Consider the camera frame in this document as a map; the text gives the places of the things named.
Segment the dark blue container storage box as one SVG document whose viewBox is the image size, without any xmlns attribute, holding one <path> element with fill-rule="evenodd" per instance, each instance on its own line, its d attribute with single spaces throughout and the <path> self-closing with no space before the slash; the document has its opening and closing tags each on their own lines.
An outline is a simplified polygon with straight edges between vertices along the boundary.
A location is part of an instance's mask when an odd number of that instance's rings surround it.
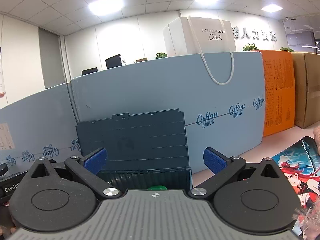
<svg viewBox="0 0 320 240">
<path fill-rule="evenodd" d="M 178 109 L 80 122 L 76 132 L 83 156 L 107 150 L 97 176 L 120 191 L 163 185 L 188 192 L 192 186 L 184 113 Z"/>
</svg>

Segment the green lidded jar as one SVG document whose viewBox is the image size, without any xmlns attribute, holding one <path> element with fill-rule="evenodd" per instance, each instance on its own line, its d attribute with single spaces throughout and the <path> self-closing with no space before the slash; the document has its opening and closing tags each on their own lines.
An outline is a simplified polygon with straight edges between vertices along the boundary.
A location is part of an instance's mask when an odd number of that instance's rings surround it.
<svg viewBox="0 0 320 240">
<path fill-rule="evenodd" d="M 149 191 L 163 191 L 167 190 L 167 188 L 163 185 L 156 185 L 156 186 L 151 186 L 148 188 Z"/>
</svg>

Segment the light blue Cabou box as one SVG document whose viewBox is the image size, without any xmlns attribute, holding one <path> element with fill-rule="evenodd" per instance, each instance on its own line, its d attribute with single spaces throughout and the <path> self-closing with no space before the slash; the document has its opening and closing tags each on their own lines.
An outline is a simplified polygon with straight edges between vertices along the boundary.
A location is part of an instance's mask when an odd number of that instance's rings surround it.
<svg viewBox="0 0 320 240">
<path fill-rule="evenodd" d="M 83 152 L 76 125 L 84 121 L 179 109 L 191 169 L 199 172 L 207 147 L 231 157 L 261 143 L 264 99 L 259 52 L 175 56 L 103 70 L 1 109 L 1 162 L 16 173 L 38 157 Z"/>
</svg>

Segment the anime printed desk mat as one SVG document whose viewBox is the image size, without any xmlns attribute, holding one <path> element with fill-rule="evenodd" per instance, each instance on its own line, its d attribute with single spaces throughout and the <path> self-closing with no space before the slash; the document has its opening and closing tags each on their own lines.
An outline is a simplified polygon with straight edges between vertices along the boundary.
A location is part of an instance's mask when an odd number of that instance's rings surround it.
<svg viewBox="0 0 320 240">
<path fill-rule="evenodd" d="M 300 209 L 311 207 L 319 198 L 319 154 L 315 140 L 303 137 L 272 159 L 297 194 Z"/>
</svg>

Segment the orange printed box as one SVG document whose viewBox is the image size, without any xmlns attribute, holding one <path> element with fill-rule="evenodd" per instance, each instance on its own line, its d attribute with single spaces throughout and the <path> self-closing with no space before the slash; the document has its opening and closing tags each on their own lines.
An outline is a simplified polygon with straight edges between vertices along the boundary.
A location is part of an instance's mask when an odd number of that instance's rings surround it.
<svg viewBox="0 0 320 240">
<path fill-rule="evenodd" d="M 295 74 L 289 51 L 262 50 L 265 78 L 263 136 L 292 128 L 295 122 Z"/>
</svg>

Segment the white fluffy right sleeve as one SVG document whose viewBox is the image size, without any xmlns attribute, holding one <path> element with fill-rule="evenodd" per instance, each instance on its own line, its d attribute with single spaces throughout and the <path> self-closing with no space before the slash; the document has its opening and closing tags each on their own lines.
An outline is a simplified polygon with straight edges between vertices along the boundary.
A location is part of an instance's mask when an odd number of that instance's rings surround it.
<svg viewBox="0 0 320 240">
<path fill-rule="evenodd" d="M 296 209 L 293 215 L 296 223 L 292 231 L 299 239 L 319 239 L 319 198 L 306 209 Z"/>
</svg>

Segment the pink folded towel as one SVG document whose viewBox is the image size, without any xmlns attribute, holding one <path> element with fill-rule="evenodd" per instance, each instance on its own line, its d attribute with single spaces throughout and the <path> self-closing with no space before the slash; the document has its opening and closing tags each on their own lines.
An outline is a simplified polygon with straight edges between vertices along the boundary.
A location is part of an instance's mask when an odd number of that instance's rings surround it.
<svg viewBox="0 0 320 240">
<path fill-rule="evenodd" d="M 314 136 L 314 140 L 315 140 L 316 145 L 317 145 L 318 154 L 320 154 L 320 126 L 316 127 L 313 130 L 313 136 Z"/>
</svg>

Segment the black computer monitor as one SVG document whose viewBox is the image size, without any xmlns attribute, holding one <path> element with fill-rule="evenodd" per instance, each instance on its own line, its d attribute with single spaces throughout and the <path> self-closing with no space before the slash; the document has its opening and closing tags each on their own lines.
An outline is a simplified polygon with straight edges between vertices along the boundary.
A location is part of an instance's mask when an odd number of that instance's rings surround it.
<svg viewBox="0 0 320 240">
<path fill-rule="evenodd" d="M 108 59 L 105 60 L 105 63 L 106 63 L 107 69 L 111 69 L 111 68 L 119 67 L 123 65 L 120 54 L 109 57 Z"/>
</svg>

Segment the brown cardboard box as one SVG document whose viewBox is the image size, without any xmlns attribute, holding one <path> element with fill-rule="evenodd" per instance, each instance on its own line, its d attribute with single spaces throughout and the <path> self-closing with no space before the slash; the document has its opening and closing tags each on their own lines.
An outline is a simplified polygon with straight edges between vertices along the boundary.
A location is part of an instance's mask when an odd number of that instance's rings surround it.
<svg viewBox="0 0 320 240">
<path fill-rule="evenodd" d="M 319 122 L 320 65 L 315 53 L 292 53 L 295 73 L 295 125 L 305 129 Z"/>
</svg>

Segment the white paper gift bag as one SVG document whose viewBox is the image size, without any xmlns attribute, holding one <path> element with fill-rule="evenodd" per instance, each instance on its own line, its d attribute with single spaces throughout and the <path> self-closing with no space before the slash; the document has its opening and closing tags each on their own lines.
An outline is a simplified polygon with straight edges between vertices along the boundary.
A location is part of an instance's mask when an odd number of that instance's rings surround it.
<svg viewBox="0 0 320 240">
<path fill-rule="evenodd" d="M 217 85 L 227 85 L 234 75 L 234 52 L 236 46 L 229 21 L 213 18 L 180 16 L 163 28 L 168 56 L 200 54 L 206 71 Z M 212 74 L 206 53 L 227 52 L 231 59 L 231 72 L 225 82 L 218 81 Z"/>
</svg>

